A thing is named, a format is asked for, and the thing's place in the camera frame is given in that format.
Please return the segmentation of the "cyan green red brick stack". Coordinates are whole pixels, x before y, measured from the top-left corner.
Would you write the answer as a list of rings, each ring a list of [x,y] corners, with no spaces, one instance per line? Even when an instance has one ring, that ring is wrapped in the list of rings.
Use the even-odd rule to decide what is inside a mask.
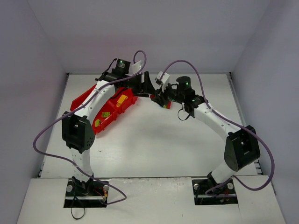
[[[161,107],[164,108],[164,109],[170,109],[171,108],[171,102],[169,102],[168,104],[163,105]]]

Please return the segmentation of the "pale yellow lego brick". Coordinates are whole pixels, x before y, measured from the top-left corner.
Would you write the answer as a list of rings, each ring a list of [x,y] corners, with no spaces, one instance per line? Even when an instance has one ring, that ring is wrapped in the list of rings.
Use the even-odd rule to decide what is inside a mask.
[[[122,105],[123,102],[125,102],[125,101],[127,100],[127,98],[128,98],[128,96],[122,94],[122,95],[119,97],[119,99],[117,100],[117,104]]]

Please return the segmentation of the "green curved lego piece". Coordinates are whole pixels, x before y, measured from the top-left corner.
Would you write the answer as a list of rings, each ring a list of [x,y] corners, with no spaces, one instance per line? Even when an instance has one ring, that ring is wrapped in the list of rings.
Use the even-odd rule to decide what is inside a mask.
[[[100,119],[96,119],[95,122],[94,122],[94,126],[98,127],[98,126],[100,126],[100,124],[101,124]]]

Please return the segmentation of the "lime green lego brick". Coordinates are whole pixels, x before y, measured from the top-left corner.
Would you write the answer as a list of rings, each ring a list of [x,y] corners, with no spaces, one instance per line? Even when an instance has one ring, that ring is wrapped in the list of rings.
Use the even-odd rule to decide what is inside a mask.
[[[110,116],[110,112],[102,112],[101,117],[102,118],[107,118]]]

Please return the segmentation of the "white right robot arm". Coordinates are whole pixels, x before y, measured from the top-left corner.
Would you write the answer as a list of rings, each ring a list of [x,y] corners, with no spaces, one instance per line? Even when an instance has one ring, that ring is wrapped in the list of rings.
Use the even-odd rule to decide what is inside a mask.
[[[214,110],[203,96],[196,94],[191,87],[191,79],[181,76],[175,84],[169,83],[168,74],[159,73],[155,79],[160,88],[152,99],[156,103],[173,101],[182,105],[189,116],[203,122],[217,133],[225,142],[222,163],[207,176],[211,185],[225,182],[239,170],[253,163],[260,157],[257,139],[253,136],[255,130],[247,126],[243,130],[227,121],[227,118]]]

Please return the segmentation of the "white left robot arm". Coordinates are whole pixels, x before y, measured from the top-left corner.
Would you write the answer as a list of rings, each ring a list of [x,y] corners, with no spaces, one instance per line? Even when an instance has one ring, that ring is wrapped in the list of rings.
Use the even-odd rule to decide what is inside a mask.
[[[130,89],[134,96],[149,97],[154,94],[155,89],[149,77],[142,82],[141,74],[145,64],[145,60],[131,64],[117,59],[116,67],[111,72],[103,72],[91,93],[79,106],[64,113],[62,138],[71,150],[72,161],[75,163],[73,180],[81,188],[86,189],[93,180],[89,149],[95,139],[92,124],[100,109],[123,89]]]

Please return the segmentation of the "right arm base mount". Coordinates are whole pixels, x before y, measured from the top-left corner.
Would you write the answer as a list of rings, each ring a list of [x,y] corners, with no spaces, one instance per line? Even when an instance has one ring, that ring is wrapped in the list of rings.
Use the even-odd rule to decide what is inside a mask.
[[[238,204],[235,186],[231,178],[219,188],[211,188],[208,185],[208,179],[193,179],[194,204],[197,206]]]

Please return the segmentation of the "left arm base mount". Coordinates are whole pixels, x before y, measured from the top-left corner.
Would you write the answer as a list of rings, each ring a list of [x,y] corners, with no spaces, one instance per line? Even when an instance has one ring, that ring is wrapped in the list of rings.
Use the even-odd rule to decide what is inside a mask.
[[[99,183],[92,180],[88,189],[76,185],[71,179],[68,180],[64,208],[106,208],[109,181]]]

